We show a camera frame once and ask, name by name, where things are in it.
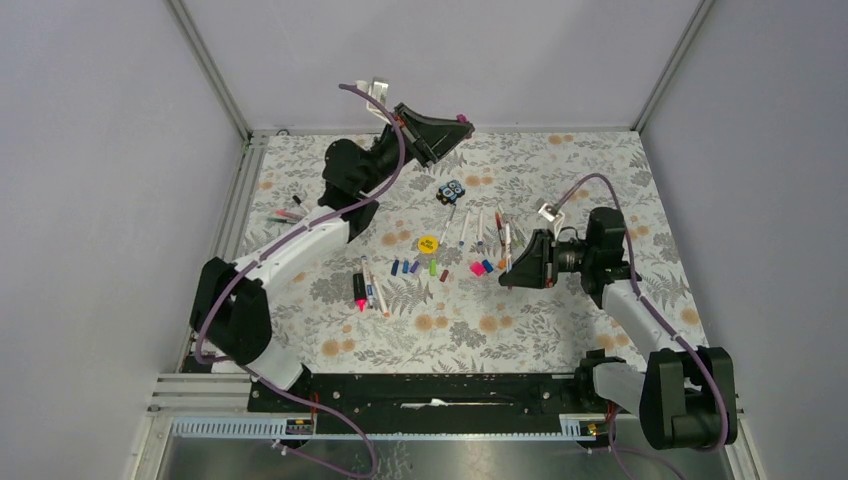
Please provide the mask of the pink highlighter cap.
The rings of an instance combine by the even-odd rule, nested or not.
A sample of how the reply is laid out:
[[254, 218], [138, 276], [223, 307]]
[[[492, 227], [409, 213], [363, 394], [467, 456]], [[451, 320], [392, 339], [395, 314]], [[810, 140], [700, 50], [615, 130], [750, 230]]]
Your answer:
[[475, 276], [482, 276], [482, 275], [484, 275], [484, 274], [486, 273], [486, 269], [485, 269], [485, 267], [484, 267], [484, 266], [483, 266], [480, 262], [473, 262], [473, 263], [470, 265], [470, 271], [471, 271], [471, 272], [472, 272]]

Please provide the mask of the purple cap white pen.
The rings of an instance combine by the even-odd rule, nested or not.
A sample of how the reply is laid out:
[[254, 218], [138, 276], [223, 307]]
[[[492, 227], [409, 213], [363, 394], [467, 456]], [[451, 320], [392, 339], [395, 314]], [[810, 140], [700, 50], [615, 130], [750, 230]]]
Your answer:
[[479, 209], [476, 223], [476, 246], [483, 247], [485, 244], [484, 212]]

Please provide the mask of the orange red pen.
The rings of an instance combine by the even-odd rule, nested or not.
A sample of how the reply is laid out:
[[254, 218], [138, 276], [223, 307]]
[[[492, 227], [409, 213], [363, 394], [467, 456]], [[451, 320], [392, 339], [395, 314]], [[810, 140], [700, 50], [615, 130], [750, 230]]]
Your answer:
[[501, 216], [499, 211], [497, 211], [497, 210], [495, 211], [494, 218], [495, 218], [496, 229], [497, 229], [497, 233], [498, 233], [498, 239], [499, 239], [499, 242], [500, 242], [500, 245], [501, 245], [501, 250], [502, 250], [502, 253], [504, 253], [505, 248], [506, 248], [506, 238], [505, 238], [505, 230], [504, 230], [504, 226], [503, 226], [502, 216]]

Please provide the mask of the white blue tip pen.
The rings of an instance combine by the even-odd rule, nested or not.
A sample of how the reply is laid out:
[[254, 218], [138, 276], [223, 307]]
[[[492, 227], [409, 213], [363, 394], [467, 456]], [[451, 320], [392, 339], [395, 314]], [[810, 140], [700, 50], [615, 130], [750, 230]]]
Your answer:
[[468, 226], [469, 226], [469, 222], [470, 222], [470, 217], [471, 217], [471, 211], [467, 210], [465, 212], [464, 217], [463, 217], [462, 226], [461, 226], [461, 230], [460, 230], [460, 237], [459, 237], [459, 241], [458, 241], [458, 245], [460, 247], [465, 246], [465, 244], [466, 244], [466, 237], [467, 237], [467, 231], [468, 231], [468, 228], [469, 228]]

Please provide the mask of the orange tip white pen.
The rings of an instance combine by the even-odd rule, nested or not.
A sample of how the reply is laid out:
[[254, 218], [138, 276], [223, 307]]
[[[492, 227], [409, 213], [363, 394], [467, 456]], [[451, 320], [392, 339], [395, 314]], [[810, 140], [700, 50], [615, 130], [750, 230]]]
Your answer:
[[381, 285], [381, 283], [380, 283], [380, 281], [379, 281], [379, 279], [377, 278], [376, 275], [372, 274], [371, 279], [372, 279], [372, 283], [374, 285], [375, 295], [376, 295], [376, 298], [377, 298], [377, 301], [378, 301], [378, 304], [379, 304], [379, 308], [380, 308], [383, 316], [388, 318], [390, 316], [390, 311], [388, 309], [388, 305], [387, 305], [387, 302], [386, 302], [386, 296], [383, 292], [382, 285]]

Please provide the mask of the blue whiteboard marker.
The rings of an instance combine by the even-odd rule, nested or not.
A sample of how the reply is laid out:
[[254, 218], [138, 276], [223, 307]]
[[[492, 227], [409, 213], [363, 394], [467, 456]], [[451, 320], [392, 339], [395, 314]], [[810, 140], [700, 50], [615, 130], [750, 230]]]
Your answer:
[[360, 258], [360, 261], [361, 261], [362, 274], [363, 274], [363, 278], [364, 278], [364, 282], [365, 282], [365, 291], [366, 291], [367, 302], [368, 302], [368, 305], [371, 309], [376, 309], [377, 308], [376, 299], [375, 299], [373, 284], [372, 284], [371, 275], [370, 275], [370, 271], [369, 271], [369, 267], [368, 267], [367, 256], [362, 255], [361, 258]]

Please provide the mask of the black pink highlighter marker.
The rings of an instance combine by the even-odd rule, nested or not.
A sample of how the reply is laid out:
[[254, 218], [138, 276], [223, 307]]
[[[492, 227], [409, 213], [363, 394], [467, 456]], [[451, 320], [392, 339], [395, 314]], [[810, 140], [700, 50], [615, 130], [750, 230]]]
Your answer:
[[352, 276], [354, 301], [360, 311], [364, 311], [368, 305], [365, 277], [362, 272]]

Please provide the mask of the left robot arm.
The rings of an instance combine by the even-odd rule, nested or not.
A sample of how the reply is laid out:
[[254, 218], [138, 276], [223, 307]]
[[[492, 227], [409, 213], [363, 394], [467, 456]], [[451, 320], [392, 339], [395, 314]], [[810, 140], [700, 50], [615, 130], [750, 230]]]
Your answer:
[[325, 190], [316, 208], [268, 245], [236, 261], [214, 257], [203, 266], [189, 317], [197, 340], [210, 341], [226, 359], [272, 385], [272, 398], [285, 410], [304, 407], [311, 387], [300, 377], [304, 366], [297, 354], [272, 338], [270, 295], [366, 230], [378, 193], [403, 166], [438, 163], [474, 130], [462, 115], [428, 117], [399, 104], [370, 147], [333, 141], [324, 154]]

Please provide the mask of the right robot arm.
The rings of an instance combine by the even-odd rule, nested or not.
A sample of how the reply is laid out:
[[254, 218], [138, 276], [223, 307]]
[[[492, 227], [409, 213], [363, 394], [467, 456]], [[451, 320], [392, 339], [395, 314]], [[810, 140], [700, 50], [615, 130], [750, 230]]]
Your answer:
[[625, 330], [645, 359], [644, 371], [619, 358], [587, 354], [576, 371], [575, 402], [597, 412], [609, 402], [635, 415], [657, 450], [713, 451], [738, 435], [733, 362], [721, 347], [694, 347], [662, 318], [640, 288], [622, 212], [597, 207], [583, 237], [560, 239], [562, 211], [543, 202], [545, 229], [500, 275], [505, 287], [546, 289], [562, 273], [577, 274], [583, 292]]

